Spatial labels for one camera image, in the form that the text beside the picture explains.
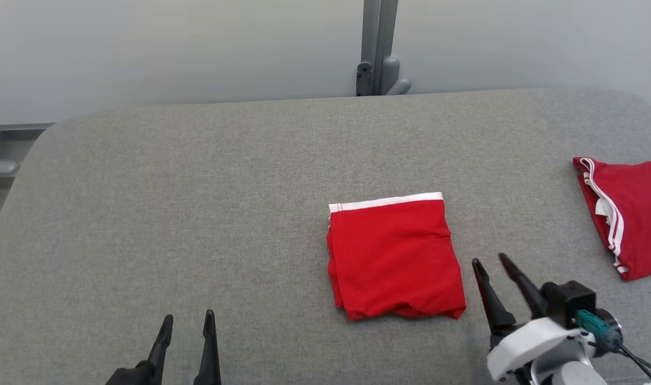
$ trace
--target white stripe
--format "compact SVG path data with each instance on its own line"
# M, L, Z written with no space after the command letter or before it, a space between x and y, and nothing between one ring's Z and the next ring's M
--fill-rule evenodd
M621 255L621 245L623 244L623 232L624 232L624 219L623 215L619 211L617 205L615 202L613 202L613 199L611 199L608 195L606 195L605 192L599 188L599 186L594 182L594 161L589 158L580 158L580 163L589 170L589 174L584 173L585 177L585 183L589 185L589 187L594 190L594 192L599 195L602 199L605 199L607 204L610 205L610 207L613 209L610 218L611 218L611 224L610 224L610 231L608 233L608 244L609 244L609 249L613 251L613 254L616 255L616 263L619 265L619 260L618 256Z
M406 195L406 197L391 197L375 199L373 201L351 202L349 204L330 204L330 212L358 210L359 208L379 207L384 205L404 204L415 201L441 201L441 192L424 192L423 194Z

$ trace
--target red garment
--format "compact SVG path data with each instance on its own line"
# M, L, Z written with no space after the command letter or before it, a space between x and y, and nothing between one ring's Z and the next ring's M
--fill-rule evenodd
M330 205L328 273L350 320L465 310L442 193Z
M606 164L592 158L572 163L603 243L616 256L626 281L651 275L651 161Z

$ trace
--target gray fabric surface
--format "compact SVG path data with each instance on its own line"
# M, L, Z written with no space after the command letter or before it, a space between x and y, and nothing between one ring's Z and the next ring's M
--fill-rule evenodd
M651 160L651 108L604 90L164 105L56 124L0 213L0 384L104 383L175 317L164 383L192 383L205 310L224 383L489 383L479 257L578 280L651 360L651 277L622 282L573 156ZM349 322L327 275L327 204L442 191L468 309ZM640 383L625 358L595 361Z

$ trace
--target folded red shorts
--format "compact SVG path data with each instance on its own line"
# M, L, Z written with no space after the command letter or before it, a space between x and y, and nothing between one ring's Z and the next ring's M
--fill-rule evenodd
M330 205L328 273L351 320L465 310L442 193Z
M572 160L594 224L626 281L651 275L651 161L606 164Z

